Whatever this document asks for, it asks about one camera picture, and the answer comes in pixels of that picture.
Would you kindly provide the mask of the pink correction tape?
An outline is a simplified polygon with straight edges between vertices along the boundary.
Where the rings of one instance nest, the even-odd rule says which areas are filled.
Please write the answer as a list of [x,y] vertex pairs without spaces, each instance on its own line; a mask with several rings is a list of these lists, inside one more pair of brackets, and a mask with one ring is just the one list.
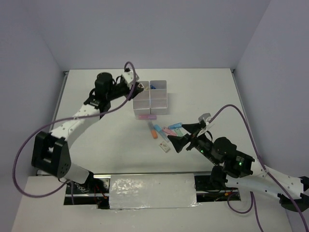
[[162,128],[162,131],[163,131],[164,133],[166,133],[167,135],[177,136],[177,134],[176,134],[174,131],[172,131],[171,129],[169,129],[169,128],[167,128],[167,127],[163,127],[163,128]]

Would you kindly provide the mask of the green correction tape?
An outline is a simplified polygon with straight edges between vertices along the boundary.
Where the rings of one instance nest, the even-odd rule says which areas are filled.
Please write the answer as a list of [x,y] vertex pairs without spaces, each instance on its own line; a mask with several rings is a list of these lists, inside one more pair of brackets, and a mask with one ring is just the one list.
[[180,128],[175,128],[175,129],[174,129],[174,132],[176,133],[176,135],[177,135],[178,137],[182,137],[182,136],[183,136],[183,133],[182,133],[182,131],[181,131]]

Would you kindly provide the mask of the white eraser box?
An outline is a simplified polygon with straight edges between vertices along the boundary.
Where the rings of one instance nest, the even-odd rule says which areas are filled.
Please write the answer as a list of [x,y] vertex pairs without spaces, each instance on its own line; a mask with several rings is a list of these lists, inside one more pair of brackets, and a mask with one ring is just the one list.
[[170,151],[170,147],[165,141],[162,141],[159,146],[165,153]]

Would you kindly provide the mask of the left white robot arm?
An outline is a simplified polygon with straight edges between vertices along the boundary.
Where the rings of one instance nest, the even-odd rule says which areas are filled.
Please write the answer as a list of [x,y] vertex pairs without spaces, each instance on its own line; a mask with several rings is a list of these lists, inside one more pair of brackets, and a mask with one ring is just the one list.
[[121,76],[113,79],[108,72],[101,72],[95,87],[79,111],[57,128],[39,132],[35,137],[31,165],[58,179],[73,181],[84,193],[91,192],[103,183],[94,178],[93,172],[71,161],[70,147],[90,126],[99,122],[110,111],[111,101],[125,97],[128,101],[143,92],[139,76],[126,68]]

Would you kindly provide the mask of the blue correction tape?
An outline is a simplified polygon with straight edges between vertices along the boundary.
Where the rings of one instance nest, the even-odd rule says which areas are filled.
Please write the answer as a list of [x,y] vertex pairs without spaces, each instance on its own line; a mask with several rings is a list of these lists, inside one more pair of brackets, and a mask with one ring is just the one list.
[[177,129],[177,128],[181,128],[182,127],[182,123],[176,123],[176,124],[172,124],[170,126],[168,126],[168,129],[170,130],[174,130],[174,129]]

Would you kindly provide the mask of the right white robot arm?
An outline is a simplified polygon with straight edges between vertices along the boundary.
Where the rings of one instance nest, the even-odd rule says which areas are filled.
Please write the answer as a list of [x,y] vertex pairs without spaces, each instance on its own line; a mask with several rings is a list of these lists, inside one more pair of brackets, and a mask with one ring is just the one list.
[[214,166],[209,183],[216,190],[230,188],[247,189],[271,196],[290,211],[305,211],[309,197],[304,193],[309,188],[308,177],[292,177],[268,167],[263,167],[253,158],[237,149],[226,137],[212,139],[212,134],[202,130],[205,122],[184,124],[188,133],[184,136],[168,135],[175,151],[196,149]]

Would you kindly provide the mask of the light blue highlighter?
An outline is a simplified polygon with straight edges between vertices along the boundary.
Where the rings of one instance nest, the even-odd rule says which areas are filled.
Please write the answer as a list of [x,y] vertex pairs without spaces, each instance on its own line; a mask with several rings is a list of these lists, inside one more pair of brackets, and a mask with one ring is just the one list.
[[165,132],[163,132],[162,128],[155,124],[154,125],[154,129],[156,130],[156,132],[162,137],[162,139],[166,142],[166,143],[169,143],[170,140],[168,139],[168,137],[166,136]]

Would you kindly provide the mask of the left white divided container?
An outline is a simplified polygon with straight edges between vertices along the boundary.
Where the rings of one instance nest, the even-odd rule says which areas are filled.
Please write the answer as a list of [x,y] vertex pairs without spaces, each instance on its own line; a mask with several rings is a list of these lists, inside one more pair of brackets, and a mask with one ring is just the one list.
[[[149,81],[141,81],[144,87],[150,87]],[[150,114],[150,90],[143,91],[133,99],[133,111],[135,116]]]

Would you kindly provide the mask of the pink highlighter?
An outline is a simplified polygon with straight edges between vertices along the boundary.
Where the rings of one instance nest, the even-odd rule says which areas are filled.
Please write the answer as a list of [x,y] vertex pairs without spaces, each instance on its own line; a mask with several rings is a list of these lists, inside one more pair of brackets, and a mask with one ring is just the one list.
[[157,120],[156,115],[138,115],[136,116],[137,120]]

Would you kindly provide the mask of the silver foil panel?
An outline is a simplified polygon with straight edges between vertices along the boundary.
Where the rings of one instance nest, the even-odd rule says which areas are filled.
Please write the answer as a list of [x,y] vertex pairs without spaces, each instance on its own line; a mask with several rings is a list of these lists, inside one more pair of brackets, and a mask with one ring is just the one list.
[[113,175],[110,180],[109,205],[111,209],[196,207],[194,175]]

